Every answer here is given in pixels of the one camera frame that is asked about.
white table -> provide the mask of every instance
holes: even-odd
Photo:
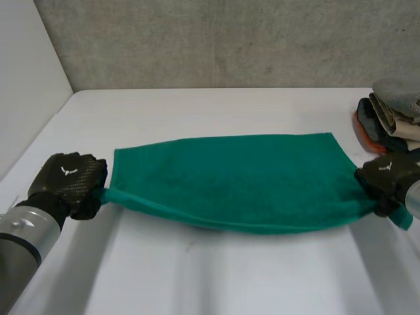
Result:
[[[359,145],[351,117],[368,93],[79,92],[0,183],[0,209],[5,212],[24,196],[40,166],[57,152],[106,158],[111,174],[114,148],[186,137],[331,131],[361,165],[373,156]],[[385,220],[366,219],[388,226]],[[203,230],[107,205],[95,220],[67,220],[11,314],[392,314],[389,307],[382,310],[384,295],[369,280],[375,275],[368,256],[377,244],[370,239],[360,247],[369,235],[366,221],[360,224],[353,232],[345,226],[296,236],[254,236]]]

gray cloth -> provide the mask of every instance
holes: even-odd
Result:
[[[420,122],[419,79],[380,79],[373,84],[373,92],[387,106],[407,116],[410,123]]]

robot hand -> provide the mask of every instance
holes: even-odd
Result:
[[[93,218],[107,175],[104,159],[55,154],[28,199],[0,219],[0,315],[7,314],[59,238],[66,217]]]
[[[33,181],[29,200],[37,194],[52,194],[75,220],[92,219],[100,208],[98,194],[104,187],[107,170],[104,159],[78,153],[55,154]]]
[[[380,156],[364,163],[354,176],[367,194],[379,201],[375,214],[387,217],[402,204],[413,215],[420,216],[420,208],[412,202],[413,198],[420,199],[419,192],[415,191],[420,167],[407,154]]]

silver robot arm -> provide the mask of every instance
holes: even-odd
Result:
[[[9,313],[46,259],[66,217],[96,215],[106,175],[103,159],[55,154],[36,176],[28,199],[0,218],[0,315]]]

towel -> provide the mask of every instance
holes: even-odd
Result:
[[[219,230],[309,232],[373,212],[355,169],[331,133],[188,138],[116,150],[102,201]]]

